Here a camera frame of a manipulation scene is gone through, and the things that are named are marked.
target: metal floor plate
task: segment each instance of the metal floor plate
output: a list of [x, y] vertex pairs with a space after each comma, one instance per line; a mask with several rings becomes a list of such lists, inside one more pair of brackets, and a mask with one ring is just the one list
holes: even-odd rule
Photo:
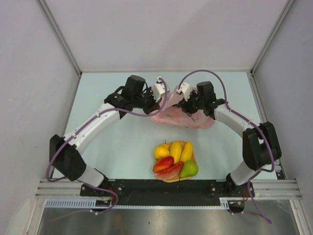
[[[76, 209], [46, 208], [38, 235], [298, 235], [289, 200], [258, 201], [273, 224], [250, 214], [231, 216], [226, 210], [112, 210], [102, 215], [77, 213], [49, 222]], [[252, 202], [247, 211], [255, 211]]]

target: white wall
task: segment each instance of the white wall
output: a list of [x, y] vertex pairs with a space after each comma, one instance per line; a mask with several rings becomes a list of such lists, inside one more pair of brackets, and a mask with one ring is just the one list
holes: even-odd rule
[[46, 0], [82, 71], [249, 70], [287, 0]]
[[282, 147], [283, 167], [296, 178], [313, 219], [313, 1], [296, 1], [256, 72], [269, 120]]
[[32, 198], [78, 76], [34, 0], [0, 1], [0, 234]]

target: light blue table surface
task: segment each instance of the light blue table surface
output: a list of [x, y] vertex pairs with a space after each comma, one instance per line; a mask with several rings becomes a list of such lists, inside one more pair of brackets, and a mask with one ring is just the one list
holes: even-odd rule
[[[135, 74], [152, 86], [161, 76], [171, 92], [187, 72], [121, 72], [84, 73], [70, 113], [66, 132], [70, 132], [89, 118], [103, 100], [127, 78]], [[228, 101], [232, 108], [254, 120], [259, 115], [245, 72], [219, 72], [224, 81]], [[217, 98], [223, 98], [222, 87], [213, 75], [196, 73], [186, 82], [192, 86], [210, 80]], [[243, 160], [242, 139], [229, 127], [216, 122], [208, 130], [194, 130], [179, 126], [160, 125], [148, 117], [125, 115], [97, 137], [83, 154], [87, 164], [111, 179], [155, 179], [153, 150], [164, 141], [191, 141], [199, 165], [194, 179], [225, 179]], [[53, 177], [60, 177], [57, 170]], [[275, 173], [262, 172], [256, 179], [277, 179]]]

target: black bracket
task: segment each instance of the black bracket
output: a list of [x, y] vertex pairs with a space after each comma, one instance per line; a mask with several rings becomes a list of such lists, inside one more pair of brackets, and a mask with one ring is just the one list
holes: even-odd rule
[[[49, 149], [50, 161], [64, 142], [64, 139], [58, 135], [51, 137]], [[71, 181], [77, 180], [86, 170], [86, 163], [80, 153], [76, 150], [76, 146], [70, 144], [67, 144], [62, 149], [58, 157], [55, 159], [53, 166]]]
[[181, 110], [191, 116], [198, 110], [203, 110], [203, 113], [215, 119], [214, 110], [225, 104], [224, 99], [216, 99], [214, 87], [211, 82], [201, 82], [197, 84], [197, 91], [192, 91], [190, 97], [186, 101], [181, 100], [178, 105]]
[[[124, 206], [219, 206], [220, 197], [243, 198], [243, 188], [229, 190], [227, 181], [185, 180], [166, 183], [160, 180], [116, 179], [100, 188], [114, 191]], [[110, 197], [111, 194], [82, 185], [80, 196]]]
[[[131, 75], [125, 86], [119, 87], [114, 93], [110, 94], [104, 103], [109, 103], [115, 108], [126, 109], [132, 111], [134, 108], [143, 109], [145, 114], [149, 114], [160, 108], [158, 102], [155, 101], [151, 87], [143, 90], [146, 80], [142, 77]], [[120, 118], [125, 116], [125, 112], [119, 112]]]
[[245, 202], [244, 201], [228, 201], [228, 206], [229, 206], [230, 212], [241, 213], [245, 209]]
[[[282, 151], [280, 149], [274, 125], [268, 121], [261, 123], [259, 127], [268, 140], [274, 160], [279, 159], [282, 156]], [[262, 139], [262, 137], [255, 128], [249, 128], [243, 132], [244, 162], [250, 169], [255, 171], [270, 164], [269, 151], [266, 148], [265, 143], [259, 143], [259, 139]]]

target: pink plastic bag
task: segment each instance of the pink plastic bag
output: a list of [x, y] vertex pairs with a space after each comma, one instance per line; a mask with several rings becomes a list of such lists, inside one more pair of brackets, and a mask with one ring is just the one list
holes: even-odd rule
[[152, 116], [151, 120], [158, 124], [178, 125], [192, 129], [209, 129], [215, 121], [204, 115], [202, 110], [198, 110], [190, 117], [181, 108], [173, 107], [173, 105], [178, 104], [184, 98], [183, 94], [177, 94], [176, 90], [177, 87], [170, 94], [170, 97], [167, 98], [163, 111], [158, 115]]

